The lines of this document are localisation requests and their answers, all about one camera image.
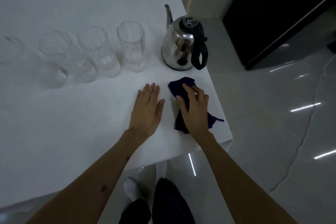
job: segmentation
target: person's left hand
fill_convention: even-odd
[[[161,99],[158,102],[159,92],[160,87],[158,85],[155,86],[155,83],[152,83],[151,86],[147,83],[142,91],[138,90],[131,114],[129,130],[139,136],[140,144],[154,134],[161,121],[165,100]]]

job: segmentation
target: gray floor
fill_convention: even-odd
[[[234,138],[230,156],[299,223],[334,223],[336,154],[314,159],[336,149],[336,59],[320,80],[333,54],[323,48],[273,72],[245,71],[220,19],[202,23],[209,38],[207,67]],[[310,105],[314,94],[321,104],[290,111]],[[203,152],[191,153],[191,159],[196,175],[183,155],[168,161],[167,178],[180,189],[196,223],[234,223]],[[129,203],[123,192],[128,176],[138,179],[152,204],[154,166],[125,171],[100,224],[118,222]],[[30,212],[0,217],[4,223],[24,223],[51,197]]]

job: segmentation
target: sock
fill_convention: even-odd
[[[156,183],[158,183],[158,180],[160,178],[166,178],[166,171],[167,171],[167,161],[162,161],[155,164],[155,170],[156,170]]]
[[[136,180],[132,177],[127,177],[124,181],[124,191],[126,195],[132,200],[135,201],[138,198],[144,198],[138,188]]]

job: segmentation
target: kettle base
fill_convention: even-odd
[[[175,71],[187,71],[187,70],[190,70],[190,69],[192,69],[193,67],[188,67],[188,68],[180,68],[180,69],[178,69],[178,68],[175,68],[175,67],[172,67],[171,65],[169,65],[166,61],[165,61],[165,59],[162,57],[162,60],[163,60],[163,62],[169,67],[169,68],[171,68],[171,69],[173,69],[173,70],[175,70]]]

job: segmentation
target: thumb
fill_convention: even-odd
[[[164,99],[161,99],[156,106],[156,122],[159,124],[162,117],[163,105],[165,103]]]
[[[187,115],[187,113],[188,113],[186,103],[181,96],[176,96],[176,98],[177,98],[178,104],[180,106],[180,109],[181,109],[181,112],[182,112],[182,117],[183,117],[183,116]]]

